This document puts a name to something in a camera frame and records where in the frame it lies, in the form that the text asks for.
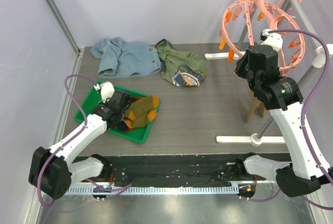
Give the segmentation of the olive orange sock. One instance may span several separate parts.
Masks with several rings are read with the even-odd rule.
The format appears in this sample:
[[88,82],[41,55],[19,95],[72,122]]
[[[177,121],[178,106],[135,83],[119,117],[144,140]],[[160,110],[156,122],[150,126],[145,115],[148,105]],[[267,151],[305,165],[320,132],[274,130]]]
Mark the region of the olive orange sock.
[[156,110],[139,115],[135,120],[125,118],[123,122],[129,129],[146,127],[150,122],[156,118]]
[[159,98],[156,95],[142,97],[129,106],[125,111],[124,117],[130,120],[135,120],[139,116],[156,109],[158,105]]

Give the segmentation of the brown ribbed sock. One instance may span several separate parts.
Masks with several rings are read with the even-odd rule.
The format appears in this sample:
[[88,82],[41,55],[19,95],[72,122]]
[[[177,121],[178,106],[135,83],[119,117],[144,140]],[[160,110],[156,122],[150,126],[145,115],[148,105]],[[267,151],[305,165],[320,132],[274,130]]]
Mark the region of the brown ribbed sock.
[[259,104],[259,114],[261,117],[265,117],[265,111],[266,111],[265,105],[261,102]]
[[248,109],[248,112],[247,112],[247,122],[249,123],[255,109],[260,105],[260,100],[258,100],[258,98],[254,95],[254,92],[251,91],[251,90],[248,91],[248,95],[252,100],[252,103],[251,103],[251,105]]

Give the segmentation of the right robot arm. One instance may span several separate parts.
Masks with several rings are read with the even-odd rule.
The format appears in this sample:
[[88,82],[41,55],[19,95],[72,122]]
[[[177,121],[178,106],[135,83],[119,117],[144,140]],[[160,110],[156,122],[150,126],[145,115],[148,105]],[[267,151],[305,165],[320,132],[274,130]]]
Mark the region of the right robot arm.
[[295,80],[279,73],[278,53],[268,45],[249,46],[235,73],[245,78],[277,123],[291,162],[248,153],[236,160],[235,174],[246,180],[257,175],[276,182],[289,197],[310,194],[332,182],[332,167],[322,156],[304,114],[306,103]]

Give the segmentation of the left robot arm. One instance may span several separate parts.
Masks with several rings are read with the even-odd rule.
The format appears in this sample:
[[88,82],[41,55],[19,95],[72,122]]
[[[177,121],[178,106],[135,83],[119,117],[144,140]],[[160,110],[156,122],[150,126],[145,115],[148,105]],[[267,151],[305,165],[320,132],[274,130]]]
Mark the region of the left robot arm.
[[37,148],[32,155],[28,182],[37,188],[38,195],[46,194],[57,200],[72,184],[90,178],[107,181],[112,166],[106,158],[93,154],[80,162],[75,159],[98,136],[117,126],[133,102],[131,94],[116,90],[111,97],[104,97],[63,140],[48,149]]

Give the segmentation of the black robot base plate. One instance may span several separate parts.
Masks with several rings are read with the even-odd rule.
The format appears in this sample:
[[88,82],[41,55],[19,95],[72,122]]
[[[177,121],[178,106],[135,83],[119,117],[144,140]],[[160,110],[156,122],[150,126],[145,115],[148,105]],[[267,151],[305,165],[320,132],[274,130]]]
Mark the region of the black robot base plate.
[[177,154],[108,156],[110,170],[94,182],[123,187],[228,187],[233,181],[264,181],[242,172],[236,160],[244,154]]

